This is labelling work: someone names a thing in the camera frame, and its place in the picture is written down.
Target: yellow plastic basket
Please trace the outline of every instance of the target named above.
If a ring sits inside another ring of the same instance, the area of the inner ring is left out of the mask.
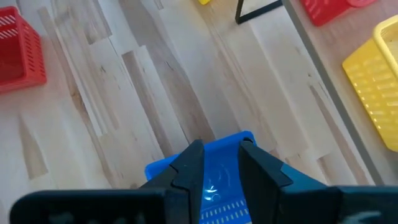
[[[377,25],[343,68],[384,143],[398,152],[398,16]]]

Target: yellow basket rim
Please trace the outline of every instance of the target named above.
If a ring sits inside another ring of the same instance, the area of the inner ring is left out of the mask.
[[[390,49],[388,48],[387,44],[383,40],[381,36],[381,31],[388,27],[391,26],[392,24],[398,23],[398,15],[393,16],[386,21],[383,21],[379,23],[373,31],[373,38],[376,43],[376,45],[379,47],[380,51],[386,58],[388,64],[390,65],[392,71],[394,72],[395,76],[398,78],[398,63],[396,62],[394,56],[392,55]]]

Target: plastic basket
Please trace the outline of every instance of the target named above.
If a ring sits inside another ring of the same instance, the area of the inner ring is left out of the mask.
[[[200,223],[248,223],[251,221],[244,199],[238,169],[239,142],[254,141],[249,131],[205,145],[205,172]],[[178,155],[153,162],[146,167],[148,180],[161,173]]]
[[[0,93],[46,82],[38,33],[15,7],[0,9]]]
[[[343,68],[386,146],[398,152],[398,16],[375,28]]]
[[[310,20],[322,26],[352,7],[364,7],[377,0],[300,0]]]

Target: black stand leg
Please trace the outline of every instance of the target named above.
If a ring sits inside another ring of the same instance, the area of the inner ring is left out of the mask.
[[[247,13],[246,15],[241,16],[243,1],[244,0],[238,0],[238,7],[236,8],[236,15],[235,15],[235,21],[237,24],[241,24],[243,22],[249,21],[257,16],[260,16],[260,15],[266,13],[266,12],[272,11],[278,7],[283,6],[282,0],[276,0],[276,2],[268,4],[260,9],[256,9],[252,12]]]

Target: red plastic basket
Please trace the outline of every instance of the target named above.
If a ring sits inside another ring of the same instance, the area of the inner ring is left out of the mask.
[[[38,33],[15,7],[0,8],[0,93],[46,81]]]
[[[310,20],[322,26],[352,7],[365,7],[377,0],[300,0]]]

